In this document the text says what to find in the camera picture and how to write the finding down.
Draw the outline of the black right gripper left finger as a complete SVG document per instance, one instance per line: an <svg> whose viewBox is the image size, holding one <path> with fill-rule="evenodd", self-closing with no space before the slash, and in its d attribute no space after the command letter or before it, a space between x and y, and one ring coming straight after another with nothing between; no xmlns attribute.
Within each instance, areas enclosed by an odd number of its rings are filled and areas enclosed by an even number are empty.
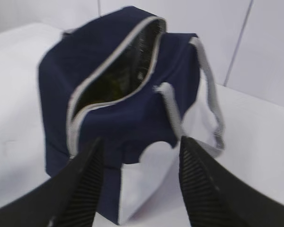
<svg viewBox="0 0 284 227"><path fill-rule="evenodd" d="M56 176L0 208L0 227L90 227L104 174L104 145L90 142Z"/></svg>

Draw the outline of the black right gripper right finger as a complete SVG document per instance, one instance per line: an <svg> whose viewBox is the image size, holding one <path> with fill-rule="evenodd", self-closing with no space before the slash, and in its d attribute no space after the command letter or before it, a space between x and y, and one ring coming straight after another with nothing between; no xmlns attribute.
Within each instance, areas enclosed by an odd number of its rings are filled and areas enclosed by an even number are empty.
<svg viewBox="0 0 284 227"><path fill-rule="evenodd" d="M284 227L284 205L241 181L183 136L179 183L193 227Z"/></svg>

